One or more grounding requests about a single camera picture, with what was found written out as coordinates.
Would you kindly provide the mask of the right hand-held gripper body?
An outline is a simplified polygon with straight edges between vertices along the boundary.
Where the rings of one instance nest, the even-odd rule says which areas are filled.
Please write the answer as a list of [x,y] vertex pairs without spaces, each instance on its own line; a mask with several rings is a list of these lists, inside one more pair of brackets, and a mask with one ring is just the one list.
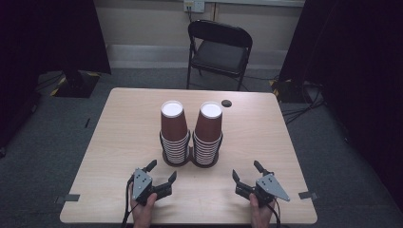
[[259,207],[268,205],[274,199],[290,200],[288,194],[272,174],[257,179],[254,187],[243,182],[236,184],[235,193],[247,200],[250,194],[254,194],[259,201]]

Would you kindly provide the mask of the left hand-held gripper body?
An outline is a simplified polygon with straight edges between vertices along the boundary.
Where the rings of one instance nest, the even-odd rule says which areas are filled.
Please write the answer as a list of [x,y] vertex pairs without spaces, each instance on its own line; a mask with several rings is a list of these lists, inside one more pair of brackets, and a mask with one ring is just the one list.
[[172,185],[166,183],[158,186],[153,185],[153,179],[142,169],[137,168],[133,174],[132,198],[141,205],[146,205],[148,197],[157,194],[157,200],[168,197],[172,194]]

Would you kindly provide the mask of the stack of brown paper cups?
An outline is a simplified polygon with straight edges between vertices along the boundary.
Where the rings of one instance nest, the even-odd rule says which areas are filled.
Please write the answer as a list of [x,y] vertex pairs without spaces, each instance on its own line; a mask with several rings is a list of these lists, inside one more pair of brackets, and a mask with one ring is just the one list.
[[162,105],[160,139],[168,163],[180,165],[187,161],[190,131],[179,101],[167,101]]
[[193,158],[197,165],[214,164],[221,146],[221,123],[221,106],[216,102],[203,103],[193,132]]

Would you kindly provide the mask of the person's left hand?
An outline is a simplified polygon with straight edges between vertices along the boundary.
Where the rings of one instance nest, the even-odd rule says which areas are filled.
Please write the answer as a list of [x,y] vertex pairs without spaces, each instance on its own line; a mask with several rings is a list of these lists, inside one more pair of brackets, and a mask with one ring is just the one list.
[[136,200],[130,200],[131,215],[133,217],[133,228],[150,228],[152,211],[157,199],[157,194],[152,193],[146,205],[139,204]]

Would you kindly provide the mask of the person's right hand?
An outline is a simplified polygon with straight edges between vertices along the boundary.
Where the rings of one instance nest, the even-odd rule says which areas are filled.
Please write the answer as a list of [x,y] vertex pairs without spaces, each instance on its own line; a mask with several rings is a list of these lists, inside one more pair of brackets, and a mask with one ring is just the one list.
[[259,207],[259,201],[254,194],[249,195],[249,200],[252,228],[269,228],[275,203],[271,201],[267,206]]

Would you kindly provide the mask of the black stand base striped edge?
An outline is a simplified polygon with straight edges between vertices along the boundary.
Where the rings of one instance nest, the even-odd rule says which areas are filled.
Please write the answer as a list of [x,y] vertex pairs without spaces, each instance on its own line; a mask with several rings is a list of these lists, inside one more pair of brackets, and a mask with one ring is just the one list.
[[50,92],[54,97],[89,98],[101,77],[100,73],[77,71],[64,76]]
[[278,80],[271,80],[269,85],[280,103],[302,104],[305,102],[301,85],[297,85],[292,81],[281,82]]

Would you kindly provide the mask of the black folding chair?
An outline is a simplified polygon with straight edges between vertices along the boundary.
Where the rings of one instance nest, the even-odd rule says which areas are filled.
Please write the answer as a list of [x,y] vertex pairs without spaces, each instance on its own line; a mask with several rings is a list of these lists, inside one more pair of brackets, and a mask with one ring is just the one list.
[[243,28],[210,20],[196,20],[187,28],[190,39],[186,87],[193,68],[238,78],[240,90],[253,39]]

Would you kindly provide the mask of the dark curtain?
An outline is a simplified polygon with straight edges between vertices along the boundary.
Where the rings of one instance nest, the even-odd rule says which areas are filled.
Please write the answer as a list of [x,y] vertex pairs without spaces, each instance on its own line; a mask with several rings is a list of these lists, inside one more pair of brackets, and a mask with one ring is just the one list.
[[0,0],[0,158],[49,71],[111,72],[94,0]]
[[403,209],[403,0],[305,0],[279,78],[322,85]]

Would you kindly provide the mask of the white wall socket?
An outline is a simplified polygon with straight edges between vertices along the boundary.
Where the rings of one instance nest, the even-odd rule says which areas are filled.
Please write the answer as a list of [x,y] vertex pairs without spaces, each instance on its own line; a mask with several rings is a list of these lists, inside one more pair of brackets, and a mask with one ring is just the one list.
[[204,13],[205,2],[200,0],[183,0],[183,10],[185,12]]

